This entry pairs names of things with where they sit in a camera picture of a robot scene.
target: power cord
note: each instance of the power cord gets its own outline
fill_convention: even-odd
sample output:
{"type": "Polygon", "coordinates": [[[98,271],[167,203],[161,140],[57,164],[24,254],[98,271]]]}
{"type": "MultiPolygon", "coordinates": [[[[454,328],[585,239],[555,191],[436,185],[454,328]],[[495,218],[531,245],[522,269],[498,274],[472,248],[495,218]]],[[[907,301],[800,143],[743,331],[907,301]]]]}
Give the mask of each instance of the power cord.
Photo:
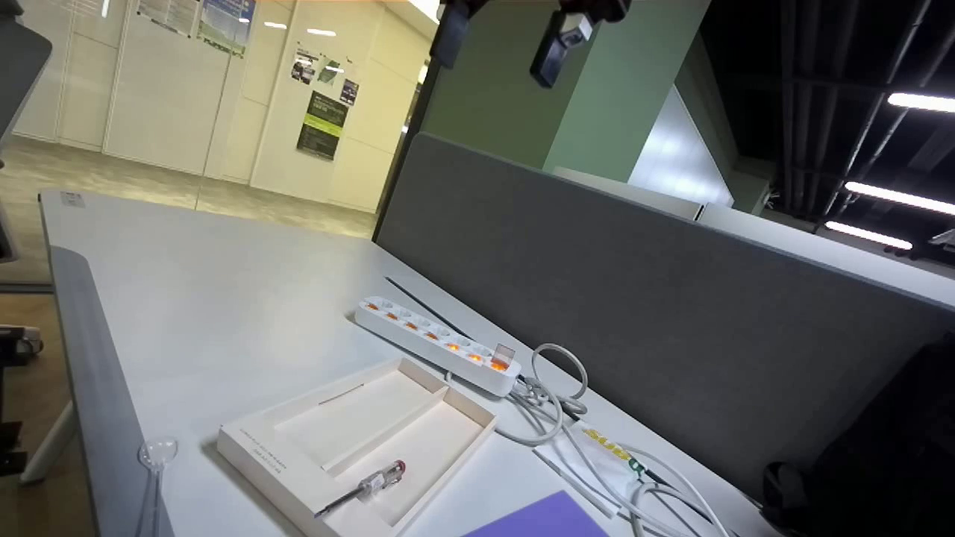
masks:
{"type": "Polygon", "coordinates": [[[510,430],[498,430],[498,436],[516,442],[516,445],[528,445],[528,448],[537,448],[537,445],[549,445],[555,442],[555,436],[561,433],[564,427],[564,412],[579,418],[588,412],[588,406],[582,403],[582,397],[588,394],[588,367],[567,349],[567,346],[558,346],[558,343],[543,343],[531,352],[531,376],[522,376],[522,385],[507,397],[516,412],[534,427],[537,436],[519,436],[519,433],[510,433],[510,430]],[[537,358],[549,352],[549,355],[561,355],[567,358],[576,373],[579,373],[579,388],[567,397],[555,397],[543,382],[540,382],[540,373],[537,373],[537,358]]]}
{"type": "Polygon", "coordinates": [[[555,456],[561,459],[561,465],[585,486],[579,492],[594,492],[600,495],[606,504],[618,504],[618,513],[627,516],[630,528],[636,537],[645,537],[648,534],[671,534],[666,531],[666,525],[660,525],[657,519],[648,519],[639,513],[639,498],[642,495],[654,495],[674,519],[680,519],[683,528],[689,528],[692,537],[698,537],[698,531],[663,498],[674,498],[680,501],[683,507],[689,507],[695,516],[701,516],[704,522],[710,522],[719,537],[728,537],[722,519],[716,516],[716,510],[707,504],[707,498],[692,486],[692,480],[686,474],[680,474],[677,468],[666,465],[660,456],[648,453],[648,450],[636,450],[636,448],[627,448],[630,453],[639,453],[642,459],[651,459],[654,465],[663,465],[669,468],[689,495],[695,495],[695,501],[701,504],[692,504],[686,501],[671,483],[666,483],[660,474],[642,468],[639,471],[639,483],[627,498],[621,498],[609,483],[606,477],[597,471],[597,465],[591,462],[591,456],[585,456],[585,450],[579,448],[579,442],[564,430],[567,421],[564,415],[570,415],[570,421],[576,421],[579,415],[588,412],[588,406],[582,403],[582,397],[588,394],[588,367],[567,349],[567,346],[558,346],[558,343],[543,343],[531,352],[531,376],[522,376],[522,385],[507,397],[507,403],[513,403],[513,409],[528,421],[528,427],[537,433],[537,436],[519,436],[519,433],[510,433],[510,430],[501,430],[495,427],[498,436],[516,442],[516,445],[528,445],[528,448],[540,448],[540,445],[552,445],[555,448],[555,456]],[[540,373],[537,373],[537,361],[543,358],[543,352],[549,355],[561,355],[567,358],[576,373],[579,373],[579,388],[573,394],[552,394],[543,382],[540,382],[540,373]],[[585,462],[585,468],[597,477],[597,483],[603,486],[594,489],[570,462],[567,456],[561,453],[558,448],[558,436],[567,436],[567,442],[573,445],[576,456],[585,462]]]}

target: desk surface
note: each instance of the desk surface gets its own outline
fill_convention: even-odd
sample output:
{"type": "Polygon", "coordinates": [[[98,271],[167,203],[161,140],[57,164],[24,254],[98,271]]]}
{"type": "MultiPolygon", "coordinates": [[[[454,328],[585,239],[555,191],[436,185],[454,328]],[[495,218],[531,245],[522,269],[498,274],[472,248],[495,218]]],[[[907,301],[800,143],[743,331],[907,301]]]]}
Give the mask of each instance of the desk surface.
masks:
{"type": "MultiPolygon", "coordinates": [[[[528,349],[373,242],[197,215],[182,209],[42,194],[63,337],[101,534],[289,534],[218,453],[218,427],[400,352],[346,319],[364,295],[421,310],[394,283],[489,346],[528,349]],[[161,504],[146,498],[143,439],[179,439],[161,504]]],[[[543,364],[543,376],[573,385],[543,364]]],[[[504,427],[501,403],[480,400],[504,427]]],[[[588,421],[689,474],[734,534],[776,534],[722,477],[588,394],[588,421]]],[[[555,489],[528,448],[492,436],[412,522],[409,534],[466,534],[555,489]]],[[[621,519],[579,504],[609,534],[621,519]]]]}

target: white cable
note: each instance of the white cable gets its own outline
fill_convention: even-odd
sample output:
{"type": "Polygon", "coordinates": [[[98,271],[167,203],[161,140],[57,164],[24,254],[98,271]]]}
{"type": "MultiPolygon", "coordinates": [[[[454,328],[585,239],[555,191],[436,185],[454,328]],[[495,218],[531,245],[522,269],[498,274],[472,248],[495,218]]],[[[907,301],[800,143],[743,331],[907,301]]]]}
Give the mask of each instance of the white cable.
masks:
{"type": "Polygon", "coordinates": [[[621,498],[618,489],[603,480],[603,474],[597,471],[597,465],[591,462],[591,456],[585,456],[585,450],[576,445],[576,439],[573,439],[567,430],[561,430],[561,433],[570,439],[576,456],[591,468],[591,474],[600,480],[600,486],[621,504],[621,510],[627,510],[627,522],[630,522],[630,528],[633,528],[633,537],[642,537],[642,534],[645,534],[645,531],[642,531],[642,522],[657,525],[657,528],[666,528],[663,522],[636,513],[633,504],[639,504],[639,501],[630,504],[627,498],[621,498]]]}
{"type": "Polygon", "coordinates": [[[540,346],[531,352],[534,382],[540,385],[537,358],[540,358],[543,352],[558,352],[558,355],[564,355],[564,358],[576,367],[576,373],[579,373],[579,388],[576,388],[576,394],[558,397],[558,400],[582,400],[582,397],[588,394],[591,376],[588,376],[588,367],[585,367],[567,346],[540,343],[540,346]]]}
{"type": "Polygon", "coordinates": [[[537,385],[537,391],[552,403],[552,409],[555,409],[555,427],[546,430],[543,436],[516,436],[516,433],[510,433],[510,430],[495,427],[498,436],[504,436],[504,439],[510,439],[510,442],[516,442],[516,445],[528,445],[528,448],[555,442],[558,430],[564,427],[564,421],[561,421],[561,403],[558,403],[558,397],[549,394],[543,385],[537,385]]]}
{"type": "Polygon", "coordinates": [[[657,498],[657,504],[663,504],[674,519],[680,519],[683,528],[692,531],[692,537],[698,537],[695,525],[689,525],[677,507],[671,507],[669,501],[663,501],[660,486],[651,489],[651,495],[657,498]]]}
{"type": "Polygon", "coordinates": [[[558,462],[552,462],[549,456],[540,456],[540,453],[537,453],[537,459],[540,459],[543,465],[549,465],[552,471],[558,471],[558,474],[561,474],[579,495],[585,495],[585,498],[594,504],[594,510],[600,510],[606,519],[621,516],[621,510],[615,507],[612,498],[606,498],[597,486],[591,486],[585,477],[576,474],[576,468],[564,459],[558,442],[555,442],[555,453],[558,453],[558,462]]]}
{"type": "MultiPolygon", "coordinates": [[[[627,513],[630,525],[633,525],[633,534],[642,537],[642,522],[651,522],[648,528],[657,531],[657,528],[666,528],[660,525],[657,519],[648,519],[648,516],[639,516],[636,507],[639,507],[639,498],[636,501],[624,501],[606,480],[603,474],[594,468],[594,462],[585,456],[585,450],[576,445],[576,439],[564,430],[564,412],[561,412],[561,403],[570,406],[573,412],[585,412],[585,406],[579,403],[585,394],[588,394],[588,367],[567,349],[567,346],[558,346],[558,343],[543,343],[531,352],[531,379],[525,382],[525,394],[510,394],[507,400],[516,406],[516,412],[531,424],[531,430],[537,430],[537,436],[516,436],[516,433],[507,433],[501,427],[495,427],[498,436],[510,439],[510,442],[519,442],[519,445],[528,445],[528,448],[537,448],[537,445],[549,445],[555,442],[558,433],[564,433],[573,445],[573,450],[579,453],[579,459],[588,465],[588,471],[600,480],[600,486],[618,501],[618,510],[627,513]],[[576,370],[579,370],[579,391],[576,394],[567,394],[567,397],[555,397],[543,382],[540,382],[540,373],[537,373],[537,358],[543,352],[558,352],[564,355],[576,370]]],[[[645,450],[636,450],[636,448],[627,448],[663,468],[669,468],[695,498],[698,504],[707,510],[707,516],[713,519],[716,531],[722,537],[728,537],[722,519],[716,516],[716,510],[707,504],[707,498],[692,486],[692,480],[686,474],[680,474],[677,468],[666,465],[663,459],[657,459],[654,453],[645,453],[645,450]]]]}
{"type": "Polygon", "coordinates": [[[707,516],[710,516],[710,522],[716,525],[716,531],[719,531],[722,537],[731,537],[731,534],[725,531],[722,519],[716,516],[716,510],[710,507],[710,501],[695,489],[695,483],[692,483],[683,471],[677,471],[674,465],[663,462],[660,456],[654,456],[654,453],[648,453],[648,450],[639,450],[639,448],[630,448],[630,445],[624,445],[624,448],[633,450],[633,453],[639,453],[642,459],[651,459],[654,465],[669,468],[669,474],[674,474],[674,477],[698,498],[698,504],[707,510],[707,516]]]}
{"type": "Polygon", "coordinates": [[[561,459],[561,465],[582,483],[588,486],[594,495],[600,495],[606,504],[618,507],[612,495],[606,495],[603,489],[597,489],[594,483],[588,483],[570,462],[567,453],[561,450],[561,442],[555,442],[555,453],[561,459]]]}
{"type": "Polygon", "coordinates": [[[555,415],[546,415],[546,418],[552,418],[552,427],[549,427],[546,433],[540,433],[540,430],[531,424],[531,427],[537,430],[537,436],[516,436],[516,433],[501,430],[501,427],[495,427],[495,433],[504,436],[504,439],[510,439],[510,442],[516,442],[516,445],[528,445],[528,448],[549,445],[549,442],[561,433],[561,427],[564,427],[564,409],[561,409],[561,403],[573,406],[576,412],[585,409],[579,400],[588,394],[588,367],[585,367],[567,346],[540,343],[540,346],[531,352],[531,379],[525,382],[525,388],[528,388],[528,391],[525,391],[522,397],[519,397],[519,394],[510,394],[510,403],[513,403],[513,406],[525,406],[528,412],[540,412],[540,415],[546,415],[540,406],[549,403],[549,406],[555,409],[555,415]],[[579,391],[576,391],[576,394],[570,394],[570,397],[555,397],[555,394],[540,382],[540,376],[537,376],[537,358],[540,358],[543,352],[558,352],[558,355],[564,355],[564,358],[579,370],[579,391]]]}

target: floor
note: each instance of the floor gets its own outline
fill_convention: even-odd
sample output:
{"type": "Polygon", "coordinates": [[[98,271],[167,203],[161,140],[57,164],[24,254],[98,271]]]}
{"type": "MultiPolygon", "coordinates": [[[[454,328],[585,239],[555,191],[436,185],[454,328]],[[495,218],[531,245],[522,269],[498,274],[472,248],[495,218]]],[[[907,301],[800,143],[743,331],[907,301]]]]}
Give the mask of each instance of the floor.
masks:
{"type": "MultiPolygon", "coordinates": [[[[194,212],[257,218],[334,236],[370,236],[373,215],[289,200],[245,185],[185,176],[96,152],[15,140],[3,149],[0,212],[18,260],[0,263],[0,283],[48,283],[48,251],[39,191],[96,191],[194,212]]],[[[21,445],[36,450],[69,400],[66,355],[51,295],[0,295],[0,325],[39,325],[45,352],[36,364],[6,370],[6,421],[24,421],[21,445]]],[[[96,534],[81,442],[66,448],[42,486],[0,477],[0,537],[87,537],[96,534]]]]}
{"type": "Polygon", "coordinates": [[[3,149],[0,167],[0,212],[15,242],[15,263],[0,263],[0,283],[45,283],[51,280],[48,248],[36,194],[42,191],[96,191],[164,203],[209,215],[233,215],[304,227],[334,236],[370,236],[373,215],[304,203],[248,185],[215,182],[176,170],[119,161],[84,149],[51,146],[36,140],[12,140],[3,149]]]}

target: ceiling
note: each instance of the ceiling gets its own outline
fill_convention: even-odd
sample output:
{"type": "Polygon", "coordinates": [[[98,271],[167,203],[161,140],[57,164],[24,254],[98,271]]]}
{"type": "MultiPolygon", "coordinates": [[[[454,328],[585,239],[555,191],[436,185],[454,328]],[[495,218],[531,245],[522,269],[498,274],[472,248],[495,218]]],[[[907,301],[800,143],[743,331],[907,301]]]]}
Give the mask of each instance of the ceiling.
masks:
{"type": "Polygon", "coordinates": [[[886,104],[895,90],[955,95],[952,0],[713,0],[701,36],[740,155],[776,161],[776,209],[955,266],[940,236],[955,218],[845,191],[955,203],[955,116],[886,104]]]}
{"type": "Polygon", "coordinates": [[[415,33],[421,33],[427,42],[439,30],[439,0],[379,0],[388,12],[394,12],[400,21],[406,21],[415,33]]]}

